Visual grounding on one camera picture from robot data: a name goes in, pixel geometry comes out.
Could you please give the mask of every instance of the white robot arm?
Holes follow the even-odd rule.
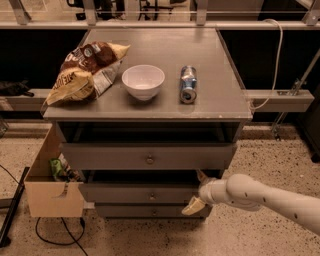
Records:
[[[198,178],[199,197],[191,199],[184,215],[192,215],[206,204],[225,203],[247,211],[257,211],[263,205],[320,235],[319,198],[269,187],[244,174],[220,180],[198,171]]]

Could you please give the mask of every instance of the white bowl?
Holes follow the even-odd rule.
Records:
[[[151,65],[133,66],[122,74],[127,91],[142,101],[150,100],[159,93],[164,78],[163,71]]]

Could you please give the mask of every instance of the cable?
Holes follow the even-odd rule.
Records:
[[[35,227],[35,231],[36,231],[36,234],[37,236],[43,241],[43,242],[46,242],[46,243],[49,243],[49,244],[53,244],[53,245],[60,245],[60,246],[69,246],[69,245],[73,245],[73,244],[77,244],[80,249],[83,251],[83,253],[88,256],[88,254],[86,253],[86,251],[83,249],[83,247],[79,244],[79,240],[82,238],[83,234],[84,234],[84,231],[85,231],[85,222],[84,222],[84,219],[83,218],[80,218],[80,225],[82,226],[82,233],[81,235],[79,236],[79,238],[75,239],[75,237],[71,234],[69,228],[67,227],[67,224],[65,222],[65,220],[63,218],[61,218],[62,220],[62,223],[63,225],[65,226],[68,234],[70,235],[70,237],[73,239],[73,242],[70,242],[70,243],[58,243],[58,242],[54,242],[54,241],[50,241],[48,239],[45,239],[43,238],[40,234],[39,234],[39,231],[38,231],[38,225],[39,225],[39,222],[40,222],[40,219],[41,218],[38,218],[37,220],[37,223],[36,223],[36,227]]]
[[[20,185],[20,182],[17,181],[16,178],[13,177],[13,175],[12,175],[6,168],[4,168],[1,164],[0,164],[0,167],[1,167],[3,170],[5,170],[5,171],[11,176],[11,178],[14,179],[14,181],[18,183],[18,185]]]
[[[83,251],[83,253],[84,253],[86,256],[88,256],[87,252],[83,249],[83,247],[82,247],[82,246],[79,244],[79,242],[78,242],[78,240],[79,240],[81,237],[76,240],[76,239],[74,238],[74,236],[71,234],[69,228],[67,227],[67,223],[64,221],[63,218],[61,218],[61,220],[62,220],[63,225],[65,226],[68,234],[72,237],[73,241],[79,246],[79,248]]]
[[[262,108],[264,105],[267,104],[267,102],[270,100],[270,96],[271,96],[272,92],[274,91],[274,88],[276,87],[276,82],[277,82],[277,77],[278,77],[279,59],[280,59],[280,52],[281,52],[281,46],[282,46],[282,40],[283,40],[283,29],[282,29],[281,25],[279,24],[279,22],[277,22],[276,20],[266,19],[264,21],[269,22],[271,24],[275,24],[275,25],[277,25],[279,27],[280,39],[279,39],[279,45],[278,45],[278,50],[277,50],[276,66],[275,66],[275,72],[274,72],[273,84],[272,84],[271,92],[270,92],[268,98],[263,103],[261,103],[259,106],[257,106],[257,107],[250,106],[251,110],[257,110],[257,109]]]

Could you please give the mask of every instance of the cardboard box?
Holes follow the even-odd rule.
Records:
[[[56,182],[49,160],[60,155],[60,139],[54,126],[25,178],[24,184],[32,217],[81,217],[84,199],[78,190],[80,182]]]

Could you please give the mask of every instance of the can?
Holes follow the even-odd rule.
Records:
[[[197,98],[197,71],[192,66],[184,66],[180,77],[180,100],[185,104],[191,104]]]

